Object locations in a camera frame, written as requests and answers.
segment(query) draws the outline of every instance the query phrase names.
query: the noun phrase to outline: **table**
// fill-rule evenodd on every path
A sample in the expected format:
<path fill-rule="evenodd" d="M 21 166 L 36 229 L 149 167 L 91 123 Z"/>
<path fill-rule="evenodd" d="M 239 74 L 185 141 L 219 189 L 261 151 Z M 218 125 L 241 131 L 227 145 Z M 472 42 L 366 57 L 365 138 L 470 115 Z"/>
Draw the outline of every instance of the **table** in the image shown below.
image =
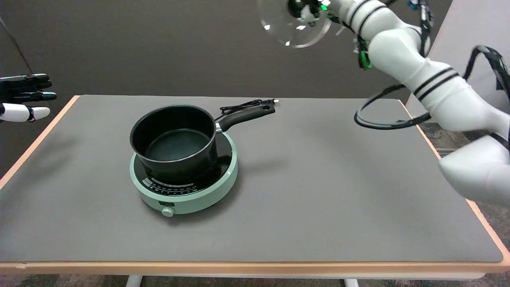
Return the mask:
<path fill-rule="evenodd" d="M 168 104 L 218 115 L 245 101 L 74 97 L 0 180 L 0 273 L 460 279 L 510 269 L 423 132 L 358 127 L 361 99 L 281 99 L 275 114 L 228 131 L 240 175 L 223 200 L 170 219 L 147 208 L 129 180 L 134 122 Z M 376 103 L 369 118 L 409 117 L 398 100 Z"/>

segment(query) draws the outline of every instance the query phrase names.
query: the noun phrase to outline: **black saucepan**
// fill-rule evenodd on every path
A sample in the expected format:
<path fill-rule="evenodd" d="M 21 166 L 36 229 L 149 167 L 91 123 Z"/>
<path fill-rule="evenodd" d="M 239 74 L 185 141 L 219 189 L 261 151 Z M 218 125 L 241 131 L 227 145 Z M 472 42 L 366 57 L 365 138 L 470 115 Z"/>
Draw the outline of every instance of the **black saucepan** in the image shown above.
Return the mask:
<path fill-rule="evenodd" d="M 188 182 L 216 163 L 216 133 L 274 112 L 273 105 L 263 105 L 215 122 L 211 114 L 196 106 L 166 106 L 136 122 L 130 134 L 131 147 L 145 171 L 155 179 L 167 183 Z"/>

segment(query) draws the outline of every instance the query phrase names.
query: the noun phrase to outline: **saucepan handle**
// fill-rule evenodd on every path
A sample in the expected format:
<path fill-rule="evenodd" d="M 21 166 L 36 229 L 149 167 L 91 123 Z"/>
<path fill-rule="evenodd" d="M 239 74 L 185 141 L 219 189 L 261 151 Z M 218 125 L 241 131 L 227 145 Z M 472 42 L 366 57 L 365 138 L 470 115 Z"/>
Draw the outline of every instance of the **saucepan handle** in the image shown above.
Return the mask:
<path fill-rule="evenodd" d="M 233 125 L 263 117 L 274 112 L 274 105 L 268 104 L 233 113 L 216 123 L 216 132 L 226 132 Z"/>

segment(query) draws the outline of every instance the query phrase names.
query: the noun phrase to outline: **gray partition wall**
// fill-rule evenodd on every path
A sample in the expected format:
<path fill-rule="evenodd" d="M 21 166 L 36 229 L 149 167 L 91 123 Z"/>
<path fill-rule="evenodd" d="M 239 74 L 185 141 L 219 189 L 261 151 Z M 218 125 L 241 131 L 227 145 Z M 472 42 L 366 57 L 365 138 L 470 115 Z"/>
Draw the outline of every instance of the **gray partition wall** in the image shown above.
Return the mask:
<path fill-rule="evenodd" d="M 436 28 L 449 3 L 433 2 Z M 418 22 L 406 1 L 392 9 Z M 285 48 L 262 28 L 255 0 L 6 0 L 0 15 L 33 70 L 53 80 L 54 112 L 75 94 L 367 98 L 395 83 L 376 69 L 359 69 L 352 33 L 336 36 L 334 26 L 314 46 Z M 0 50 L 13 48 L 8 39 L 2 43 Z M 26 73 L 22 62 L 13 67 L 2 72 Z M 0 126 L 0 175 L 49 119 Z M 22 136 L 14 139 L 15 132 Z"/>

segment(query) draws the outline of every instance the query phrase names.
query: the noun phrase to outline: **floor vent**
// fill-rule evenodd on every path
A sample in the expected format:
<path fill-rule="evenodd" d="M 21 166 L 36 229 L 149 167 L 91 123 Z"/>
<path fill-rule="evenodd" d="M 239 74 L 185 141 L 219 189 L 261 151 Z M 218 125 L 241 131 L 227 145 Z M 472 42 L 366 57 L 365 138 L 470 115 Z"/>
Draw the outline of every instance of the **floor vent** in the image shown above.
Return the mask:
<path fill-rule="evenodd" d="M 439 153 L 439 156 L 441 156 L 441 158 L 451 154 L 452 152 L 456 151 L 457 149 L 436 149 Z"/>

